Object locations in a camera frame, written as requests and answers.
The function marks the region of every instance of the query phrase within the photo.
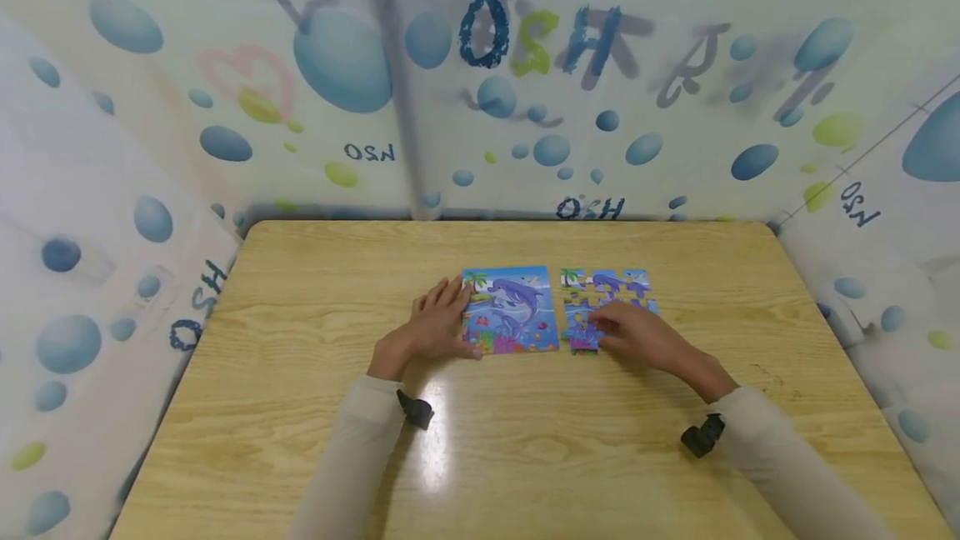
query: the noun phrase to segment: jigsaw puzzle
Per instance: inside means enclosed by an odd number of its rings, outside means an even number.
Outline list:
[[[621,274],[614,269],[594,269],[587,275],[583,269],[562,268],[558,291],[567,317],[560,337],[570,343],[574,355],[595,355],[600,350],[603,334],[587,321],[594,308],[622,301],[659,313],[657,301],[647,296],[650,279],[646,269],[623,269]]]

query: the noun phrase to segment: hand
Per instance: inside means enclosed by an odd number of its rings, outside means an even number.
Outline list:
[[[681,378],[707,403],[739,388],[714,356],[687,342],[668,322],[644,307],[610,302],[590,313],[588,321],[605,333],[600,338],[602,349]]]
[[[461,283],[459,275],[452,281],[444,278],[417,298],[410,320],[380,339],[373,349],[367,375],[399,381],[414,357],[481,358],[480,348],[460,336],[463,310],[473,292],[472,287],[461,287]]]

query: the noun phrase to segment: wooden table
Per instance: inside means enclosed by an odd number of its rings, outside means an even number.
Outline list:
[[[262,222],[250,232],[114,539],[283,538],[348,384],[461,268],[646,268],[662,315],[761,388],[902,538],[951,538],[773,235],[759,223]],[[554,293],[557,313],[563,313]],[[371,538],[790,538],[696,396],[610,357],[416,368]]]

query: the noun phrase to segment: white sleeve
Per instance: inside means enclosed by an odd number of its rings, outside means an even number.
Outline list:
[[[399,382],[361,376],[333,420],[333,432],[303,494],[287,538],[361,538],[404,413]]]
[[[709,412],[726,424],[719,446],[798,540],[894,538],[762,393],[740,387]]]

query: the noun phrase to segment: puzzle picture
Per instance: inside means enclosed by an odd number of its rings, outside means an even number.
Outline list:
[[[646,269],[623,269],[622,274],[613,269],[594,269],[587,275],[583,269],[562,268],[557,291],[567,319],[561,338],[570,343],[574,355],[595,355],[600,350],[598,342],[603,334],[587,321],[594,308],[624,301],[659,313],[657,301],[647,296],[650,279]]]
[[[463,339],[485,355],[560,348],[545,267],[463,269],[463,282],[473,283]]]

